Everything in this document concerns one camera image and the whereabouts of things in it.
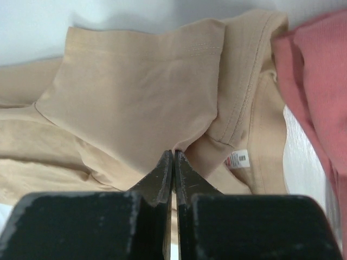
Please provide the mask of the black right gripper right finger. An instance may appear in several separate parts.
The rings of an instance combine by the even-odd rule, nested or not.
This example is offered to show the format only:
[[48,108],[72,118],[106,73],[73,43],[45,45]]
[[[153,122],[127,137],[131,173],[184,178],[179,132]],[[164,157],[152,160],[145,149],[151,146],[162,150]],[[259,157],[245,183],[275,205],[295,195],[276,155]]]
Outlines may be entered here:
[[175,153],[180,259],[341,259],[321,207],[307,196],[226,195]]

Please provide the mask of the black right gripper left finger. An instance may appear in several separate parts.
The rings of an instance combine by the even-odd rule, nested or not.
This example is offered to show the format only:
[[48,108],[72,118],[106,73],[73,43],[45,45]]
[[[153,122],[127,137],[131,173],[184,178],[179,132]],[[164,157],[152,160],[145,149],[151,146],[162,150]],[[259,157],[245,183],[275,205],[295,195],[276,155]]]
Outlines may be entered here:
[[125,192],[25,195],[1,234],[1,259],[169,259],[173,155]]

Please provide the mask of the beige t shirt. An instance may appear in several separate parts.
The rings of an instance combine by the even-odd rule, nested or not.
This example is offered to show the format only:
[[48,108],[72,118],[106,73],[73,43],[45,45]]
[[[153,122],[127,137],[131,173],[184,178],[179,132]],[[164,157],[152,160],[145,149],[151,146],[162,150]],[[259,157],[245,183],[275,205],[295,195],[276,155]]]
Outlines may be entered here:
[[272,41],[285,13],[256,9],[164,34],[71,27],[62,58],[1,69],[1,202],[125,192],[175,153],[223,194],[285,194],[284,102]]

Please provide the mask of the pink folded t shirt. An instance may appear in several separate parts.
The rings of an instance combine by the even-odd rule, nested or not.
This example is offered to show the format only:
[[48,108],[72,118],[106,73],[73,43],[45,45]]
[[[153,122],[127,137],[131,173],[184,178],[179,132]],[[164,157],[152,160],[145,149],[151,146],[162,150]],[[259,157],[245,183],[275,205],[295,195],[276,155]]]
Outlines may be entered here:
[[346,10],[323,15],[272,42],[278,84],[346,202]]

